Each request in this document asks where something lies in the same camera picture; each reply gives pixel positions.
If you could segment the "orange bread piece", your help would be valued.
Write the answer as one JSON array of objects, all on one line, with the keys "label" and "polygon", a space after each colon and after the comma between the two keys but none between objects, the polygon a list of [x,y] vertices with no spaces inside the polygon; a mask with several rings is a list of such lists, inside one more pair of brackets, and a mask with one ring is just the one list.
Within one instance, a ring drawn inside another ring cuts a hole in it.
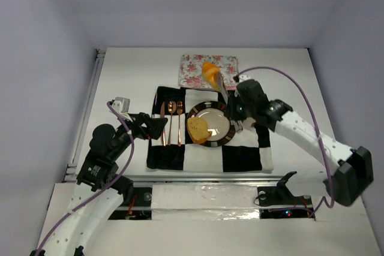
[{"label": "orange bread piece", "polygon": [[210,84],[216,91],[219,87],[216,84],[215,76],[220,73],[220,68],[213,63],[204,62],[202,65],[202,77],[204,81]]}]

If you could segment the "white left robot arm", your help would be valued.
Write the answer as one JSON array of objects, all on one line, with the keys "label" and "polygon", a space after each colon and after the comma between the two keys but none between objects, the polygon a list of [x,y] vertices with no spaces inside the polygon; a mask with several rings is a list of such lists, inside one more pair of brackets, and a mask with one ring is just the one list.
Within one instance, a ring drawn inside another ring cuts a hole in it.
[{"label": "white left robot arm", "polygon": [[167,119],[146,113],[116,116],[118,128],[102,124],[94,129],[65,215],[31,255],[85,255],[116,208],[133,201],[133,181],[116,161],[126,148],[134,149],[136,138],[158,139]]}]

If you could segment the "brown bread slice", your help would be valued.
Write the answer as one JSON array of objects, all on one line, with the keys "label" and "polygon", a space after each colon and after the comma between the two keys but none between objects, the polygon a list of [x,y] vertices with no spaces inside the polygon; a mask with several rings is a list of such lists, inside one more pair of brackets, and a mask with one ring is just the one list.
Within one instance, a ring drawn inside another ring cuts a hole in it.
[{"label": "brown bread slice", "polygon": [[195,144],[203,144],[211,136],[208,123],[204,118],[192,117],[187,119],[187,131]]}]

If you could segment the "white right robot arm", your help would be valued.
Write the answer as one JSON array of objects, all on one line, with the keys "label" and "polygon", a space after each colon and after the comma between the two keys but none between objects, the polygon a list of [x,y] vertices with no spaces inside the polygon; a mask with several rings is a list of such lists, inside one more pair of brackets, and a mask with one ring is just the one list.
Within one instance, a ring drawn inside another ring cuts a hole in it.
[{"label": "white right robot arm", "polygon": [[241,128],[250,122],[261,125],[296,144],[326,170],[325,191],[342,206],[351,206],[373,183],[371,152],[354,149],[320,132],[282,100],[269,100],[259,82],[238,83],[234,92],[220,88],[227,105],[225,115]]}]

